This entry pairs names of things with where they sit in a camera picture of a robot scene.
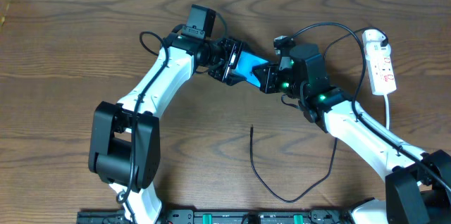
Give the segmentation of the blue Galaxy smartphone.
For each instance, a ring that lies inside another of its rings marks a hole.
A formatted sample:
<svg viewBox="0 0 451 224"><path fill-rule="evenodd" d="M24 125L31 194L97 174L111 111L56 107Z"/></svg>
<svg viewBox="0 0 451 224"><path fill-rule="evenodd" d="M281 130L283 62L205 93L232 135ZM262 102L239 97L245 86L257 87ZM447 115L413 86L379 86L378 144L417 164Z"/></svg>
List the blue Galaxy smartphone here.
<svg viewBox="0 0 451 224"><path fill-rule="evenodd" d="M258 57L253 53L242 51L237 61L236 68L232 70L232 74L243 77L246 82L255 87L260 87L261 83L252 72L253 67L261 66L268 63L264 58Z"/></svg>

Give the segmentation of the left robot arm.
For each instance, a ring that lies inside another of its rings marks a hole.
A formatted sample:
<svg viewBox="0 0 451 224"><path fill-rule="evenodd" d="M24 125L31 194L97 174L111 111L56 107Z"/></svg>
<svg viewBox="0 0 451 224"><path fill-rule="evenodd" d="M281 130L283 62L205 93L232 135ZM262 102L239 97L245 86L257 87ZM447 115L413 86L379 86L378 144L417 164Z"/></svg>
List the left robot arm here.
<svg viewBox="0 0 451 224"><path fill-rule="evenodd" d="M101 102L94 112L89 170L116 192L131 223L155 223L162 209L153 180L161 159L160 118L178 89L203 68L227 85L243 42L226 33L212 39L221 14L192 5L187 22L159 38L157 60L142 80L117 103Z"/></svg>

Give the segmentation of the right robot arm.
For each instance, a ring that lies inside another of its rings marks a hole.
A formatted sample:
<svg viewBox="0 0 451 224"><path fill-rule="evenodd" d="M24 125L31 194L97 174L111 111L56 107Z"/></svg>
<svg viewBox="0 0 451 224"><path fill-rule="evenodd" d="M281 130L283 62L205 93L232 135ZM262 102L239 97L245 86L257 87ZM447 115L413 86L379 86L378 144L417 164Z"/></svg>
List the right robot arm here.
<svg viewBox="0 0 451 224"><path fill-rule="evenodd" d="M252 69L261 91L298 99L296 108L310 123L346 143L385 183L385 200L355 206L348 213L351 222L449 223L450 155L410 145L332 86L316 45L287 46L279 52L278 63Z"/></svg>

